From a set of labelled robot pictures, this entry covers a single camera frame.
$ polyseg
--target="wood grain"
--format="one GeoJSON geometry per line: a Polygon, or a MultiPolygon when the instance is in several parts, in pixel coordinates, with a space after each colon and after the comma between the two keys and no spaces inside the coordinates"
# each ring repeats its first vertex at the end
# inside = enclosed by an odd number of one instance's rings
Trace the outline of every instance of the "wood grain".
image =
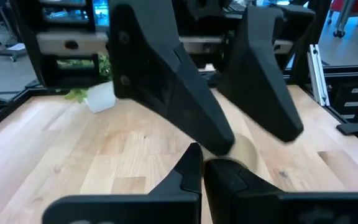
{"type": "MultiPolygon", "coordinates": [[[[289,90],[305,125],[291,144],[215,95],[233,131],[254,145],[267,181],[288,191],[358,190],[358,139],[340,134],[338,122],[297,86],[289,90]]],[[[147,193],[191,142],[131,100],[92,114],[61,96],[33,97],[0,123],[0,223],[40,223],[65,195],[147,193]]],[[[211,223],[206,197],[203,204],[203,223],[211,223]]]]}

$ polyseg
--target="wheel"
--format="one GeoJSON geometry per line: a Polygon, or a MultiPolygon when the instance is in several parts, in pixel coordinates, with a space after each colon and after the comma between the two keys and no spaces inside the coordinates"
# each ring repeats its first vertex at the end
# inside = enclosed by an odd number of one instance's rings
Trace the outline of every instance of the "wheel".
{"type": "Polygon", "coordinates": [[[345,36],[345,31],[335,30],[333,35],[334,35],[334,37],[342,38],[345,36]]]}
{"type": "Polygon", "coordinates": [[[338,33],[338,37],[339,37],[339,38],[342,38],[342,37],[344,37],[344,36],[345,36],[345,31],[342,31],[342,32],[338,33]]]}

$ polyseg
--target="screw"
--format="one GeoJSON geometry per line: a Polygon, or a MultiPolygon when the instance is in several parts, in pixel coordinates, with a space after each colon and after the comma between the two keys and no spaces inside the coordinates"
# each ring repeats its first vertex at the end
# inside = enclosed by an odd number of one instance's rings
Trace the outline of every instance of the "screw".
{"type": "Polygon", "coordinates": [[[129,34],[125,31],[120,31],[118,33],[118,39],[119,39],[119,42],[122,43],[122,44],[128,44],[129,41],[131,41],[131,38],[129,37],[129,34]]]}
{"type": "Polygon", "coordinates": [[[131,84],[131,81],[125,75],[121,76],[120,81],[121,81],[122,85],[130,85],[131,84]]]}

